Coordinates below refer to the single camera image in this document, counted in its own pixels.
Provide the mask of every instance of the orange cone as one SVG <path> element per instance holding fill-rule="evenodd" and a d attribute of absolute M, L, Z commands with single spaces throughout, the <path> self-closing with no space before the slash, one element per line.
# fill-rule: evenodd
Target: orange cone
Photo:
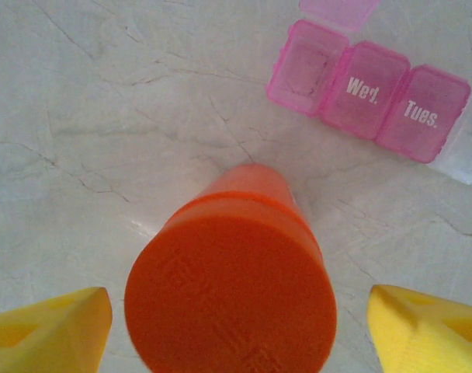
<path fill-rule="evenodd" d="M 316 373 L 336 305 L 286 181 L 239 166 L 176 212 L 133 265 L 127 328 L 155 373 Z"/>

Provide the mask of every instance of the marble floor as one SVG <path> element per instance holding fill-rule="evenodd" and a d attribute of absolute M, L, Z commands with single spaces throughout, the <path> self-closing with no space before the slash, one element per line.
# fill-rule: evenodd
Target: marble floor
<path fill-rule="evenodd" d="M 165 220 L 225 169 L 290 182 L 338 300 L 324 372 L 381 372 L 373 284 L 472 305 L 472 186 L 271 104 L 298 0 L 0 0 L 0 312 L 105 286 L 101 372 L 146 372 L 123 289 Z M 472 84 L 472 0 L 382 0 L 361 34 Z"/>

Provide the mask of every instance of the pill box lid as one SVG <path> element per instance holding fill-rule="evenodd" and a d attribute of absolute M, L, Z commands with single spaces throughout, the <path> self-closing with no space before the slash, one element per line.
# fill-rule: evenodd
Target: pill box lid
<path fill-rule="evenodd" d="M 472 185 L 472 96 L 453 126 L 445 146 L 430 166 L 455 180 Z"/>
<path fill-rule="evenodd" d="M 300 9 L 329 26 L 360 31 L 380 0 L 300 0 Z"/>

